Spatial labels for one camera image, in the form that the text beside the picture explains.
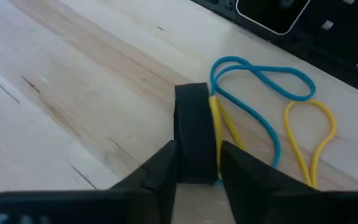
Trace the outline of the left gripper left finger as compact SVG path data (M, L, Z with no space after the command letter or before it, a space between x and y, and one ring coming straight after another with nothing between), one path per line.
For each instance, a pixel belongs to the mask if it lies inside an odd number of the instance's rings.
M177 151L171 140L110 190L124 195L126 223L170 224L177 179Z

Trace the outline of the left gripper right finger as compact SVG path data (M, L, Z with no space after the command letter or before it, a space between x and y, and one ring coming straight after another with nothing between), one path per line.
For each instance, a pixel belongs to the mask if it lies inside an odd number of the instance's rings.
M315 223L316 190L227 141L221 174L236 223Z

